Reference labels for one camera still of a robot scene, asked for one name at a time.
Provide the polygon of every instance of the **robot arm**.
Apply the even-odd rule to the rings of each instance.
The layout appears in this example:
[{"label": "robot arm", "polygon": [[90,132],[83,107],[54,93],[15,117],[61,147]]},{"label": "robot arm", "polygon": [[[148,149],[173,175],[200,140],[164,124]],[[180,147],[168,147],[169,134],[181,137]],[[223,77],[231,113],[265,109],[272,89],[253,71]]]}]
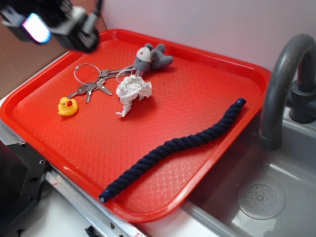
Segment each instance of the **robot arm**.
[{"label": "robot arm", "polygon": [[69,0],[0,0],[2,23],[22,41],[46,43],[52,33],[69,50],[92,52],[99,34],[95,23],[102,0],[88,16]]}]

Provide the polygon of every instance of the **white tissue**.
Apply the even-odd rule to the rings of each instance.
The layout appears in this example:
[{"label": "white tissue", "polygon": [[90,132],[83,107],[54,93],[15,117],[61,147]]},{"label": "white tissue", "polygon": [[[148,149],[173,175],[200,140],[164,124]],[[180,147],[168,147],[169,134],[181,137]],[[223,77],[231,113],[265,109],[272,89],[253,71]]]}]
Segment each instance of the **white tissue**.
[{"label": "white tissue", "polygon": [[145,97],[149,98],[152,95],[152,84],[144,82],[141,77],[131,75],[125,77],[124,80],[118,85],[117,95],[121,103],[124,104],[122,113],[116,112],[117,115],[124,117],[130,110],[133,100],[139,96],[139,100]]}]

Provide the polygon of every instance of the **gray sink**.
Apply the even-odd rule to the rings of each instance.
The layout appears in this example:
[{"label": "gray sink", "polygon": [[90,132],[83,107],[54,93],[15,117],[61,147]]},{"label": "gray sink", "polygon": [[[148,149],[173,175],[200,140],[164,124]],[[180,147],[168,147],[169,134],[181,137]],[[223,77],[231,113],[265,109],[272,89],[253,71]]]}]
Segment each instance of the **gray sink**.
[{"label": "gray sink", "polygon": [[257,116],[189,201],[247,237],[315,236],[316,130],[283,120],[283,145],[259,145]]}]

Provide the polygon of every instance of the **twisted rope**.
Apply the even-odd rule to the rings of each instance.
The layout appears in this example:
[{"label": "twisted rope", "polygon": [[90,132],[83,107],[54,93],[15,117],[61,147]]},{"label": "twisted rope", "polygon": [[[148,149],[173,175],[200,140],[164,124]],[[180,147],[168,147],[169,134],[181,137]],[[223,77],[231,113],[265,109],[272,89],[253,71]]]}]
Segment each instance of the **twisted rope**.
[{"label": "twisted rope", "polygon": [[208,142],[219,138],[227,132],[235,122],[245,105],[246,100],[239,98],[232,104],[225,112],[224,116],[214,124],[212,127],[197,133],[196,135],[189,135],[188,137],[174,138],[158,146],[156,149],[149,152],[143,158],[137,161],[130,169],[125,171],[118,179],[109,184],[105,191],[99,196],[100,202],[105,203],[114,198],[121,191],[125,190],[135,180],[137,180],[147,170],[156,165],[160,160],[164,159],[171,153],[183,151],[185,149],[205,145]]}]

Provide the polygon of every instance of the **gray plush mouse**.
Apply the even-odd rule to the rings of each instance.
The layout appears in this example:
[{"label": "gray plush mouse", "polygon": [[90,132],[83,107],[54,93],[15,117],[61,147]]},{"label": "gray plush mouse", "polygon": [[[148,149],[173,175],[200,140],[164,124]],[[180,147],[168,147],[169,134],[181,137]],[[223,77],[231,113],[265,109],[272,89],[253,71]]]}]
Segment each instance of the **gray plush mouse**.
[{"label": "gray plush mouse", "polygon": [[143,72],[148,72],[150,69],[159,70],[173,63],[172,56],[165,56],[166,48],[161,43],[154,47],[147,43],[145,47],[140,48],[136,53],[134,64],[127,69],[136,69],[136,76],[141,76]]},{"label": "gray plush mouse", "polygon": [[151,69],[159,70],[173,63],[172,56],[164,55],[164,52],[166,51],[166,47],[164,46],[164,44],[160,43],[154,49],[154,47],[150,43],[147,43],[145,47],[150,50],[150,57],[152,59],[152,62],[150,64]]}]

